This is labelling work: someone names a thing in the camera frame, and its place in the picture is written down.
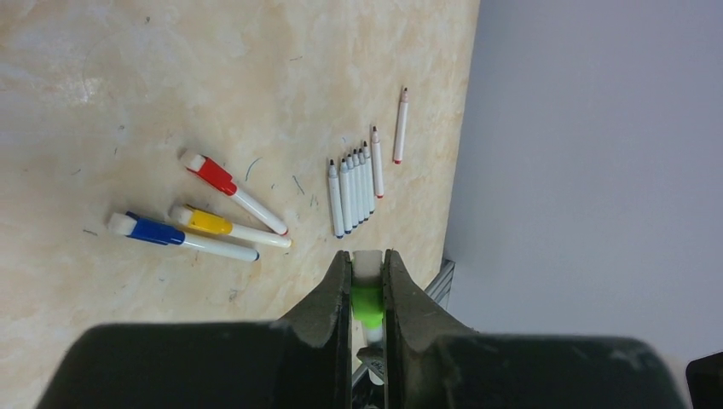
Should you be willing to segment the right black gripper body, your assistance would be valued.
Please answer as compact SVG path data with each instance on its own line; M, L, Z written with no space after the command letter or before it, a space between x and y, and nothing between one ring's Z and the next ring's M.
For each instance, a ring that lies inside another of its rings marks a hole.
M691 361L685 377L695 409L723 409L722 352Z

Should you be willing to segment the red marker pen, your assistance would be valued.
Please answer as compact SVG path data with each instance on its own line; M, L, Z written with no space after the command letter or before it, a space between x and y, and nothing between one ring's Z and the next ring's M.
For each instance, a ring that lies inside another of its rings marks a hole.
M371 142L372 142L374 192L378 199L382 199L385 194L385 187L384 187L384 177L383 177L381 143L380 143L380 139L379 139L378 128L376 125L372 126Z

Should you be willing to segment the green cap marker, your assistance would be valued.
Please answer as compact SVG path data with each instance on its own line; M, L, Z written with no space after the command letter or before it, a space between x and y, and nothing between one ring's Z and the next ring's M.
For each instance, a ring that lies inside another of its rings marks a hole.
M361 323L364 345L384 341L384 300L381 269L383 251L354 251L351 276L351 305L355 320Z

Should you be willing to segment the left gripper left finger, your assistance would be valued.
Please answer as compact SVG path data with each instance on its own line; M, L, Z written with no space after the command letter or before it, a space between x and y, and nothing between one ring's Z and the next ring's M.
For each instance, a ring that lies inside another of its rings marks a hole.
M67 351L41 408L348 408L351 260L277 320L105 324Z

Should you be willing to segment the yellow cap marker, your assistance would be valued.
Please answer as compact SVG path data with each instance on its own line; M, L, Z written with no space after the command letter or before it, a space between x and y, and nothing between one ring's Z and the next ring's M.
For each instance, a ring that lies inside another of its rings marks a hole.
M292 246L292 240L286 236L242 226L221 216L187 205L174 205L171 207L169 218L184 228L210 235L228 236L279 248L290 248Z

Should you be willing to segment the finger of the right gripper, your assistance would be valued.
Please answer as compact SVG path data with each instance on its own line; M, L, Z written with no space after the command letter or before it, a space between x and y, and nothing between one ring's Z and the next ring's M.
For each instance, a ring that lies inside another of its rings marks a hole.
M369 379L373 384L385 383L385 357L381 346L371 345L361 348L356 357L367 368Z

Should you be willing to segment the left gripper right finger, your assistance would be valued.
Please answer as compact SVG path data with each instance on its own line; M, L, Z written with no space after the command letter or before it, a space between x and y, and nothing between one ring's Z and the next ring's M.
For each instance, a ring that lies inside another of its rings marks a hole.
M385 253L389 408L682 408L666 364L629 337L482 333L462 324Z

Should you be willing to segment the red cap marker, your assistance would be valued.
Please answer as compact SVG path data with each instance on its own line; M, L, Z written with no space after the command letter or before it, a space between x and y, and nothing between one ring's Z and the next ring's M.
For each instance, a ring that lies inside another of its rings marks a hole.
M234 176L212 158L185 150L179 158L183 167L209 186L215 188L280 236L288 234L288 226L265 205L243 191Z

